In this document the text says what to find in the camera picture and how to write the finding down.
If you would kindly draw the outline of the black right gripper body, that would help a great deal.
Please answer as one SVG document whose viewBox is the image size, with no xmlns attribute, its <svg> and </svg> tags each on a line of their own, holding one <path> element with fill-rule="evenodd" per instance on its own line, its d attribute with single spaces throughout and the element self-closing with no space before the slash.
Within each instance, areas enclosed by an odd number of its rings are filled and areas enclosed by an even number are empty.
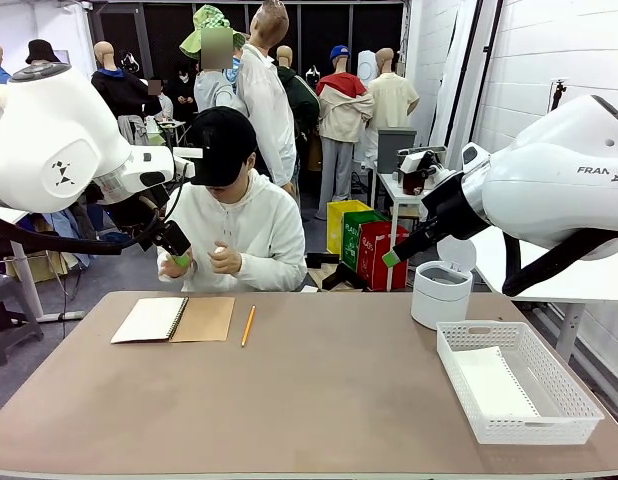
<svg viewBox="0 0 618 480">
<path fill-rule="evenodd" d="M 424 223 L 424 237 L 427 240 L 442 240 L 451 235 L 467 240 L 485 230 L 490 224 L 484 213 L 474 207 L 465 195 L 463 180 L 465 174 L 455 173 L 439 183 L 422 199 L 427 210 Z"/>
</svg>

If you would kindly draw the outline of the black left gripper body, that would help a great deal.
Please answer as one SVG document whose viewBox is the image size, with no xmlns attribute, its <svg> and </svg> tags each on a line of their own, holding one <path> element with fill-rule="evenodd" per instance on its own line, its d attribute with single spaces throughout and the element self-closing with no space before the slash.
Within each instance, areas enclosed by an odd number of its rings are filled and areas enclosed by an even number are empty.
<svg viewBox="0 0 618 480">
<path fill-rule="evenodd" d="M 172 256 L 182 256 L 191 247 L 190 241 L 173 220 L 158 219 L 137 237 L 138 244 L 144 251 L 154 245 L 166 250 Z"/>
</svg>

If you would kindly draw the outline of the person's right hand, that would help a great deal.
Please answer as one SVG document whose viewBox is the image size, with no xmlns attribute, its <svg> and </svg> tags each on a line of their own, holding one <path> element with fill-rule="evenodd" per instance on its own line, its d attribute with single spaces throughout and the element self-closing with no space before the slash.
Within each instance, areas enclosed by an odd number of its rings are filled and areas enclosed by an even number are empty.
<svg viewBox="0 0 618 480">
<path fill-rule="evenodd" d="M 158 276 L 160 278 L 165 277 L 167 279 L 179 279 L 182 277 L 186 277 L 188 274 L 190 274 L 193 271 L 195 264 L 193 259 L 193 250 L 189 248 L 186 253 L 191 254 L 192 262 L 188 267 L 179 267 L 173 262 L 171 258 L 172 254 L 168 253 L 164 249 L 160 249 L 158 251 L 157 258 Z"/>
</svg>

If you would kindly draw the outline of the person's left hand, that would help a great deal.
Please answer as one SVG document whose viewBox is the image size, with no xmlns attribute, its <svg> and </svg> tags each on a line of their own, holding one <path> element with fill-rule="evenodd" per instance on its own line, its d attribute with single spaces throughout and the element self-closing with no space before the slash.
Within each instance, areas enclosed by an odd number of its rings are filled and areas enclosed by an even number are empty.
<svg viewBox="0 0 618 480">
<path fill-rule="evenodd" d="M 216 274 L 234 275 L 241 270 L 242 256 L 222 241 L 215 241 L 215 250 L 209 252 L 210 263 Z"/>
</svg>

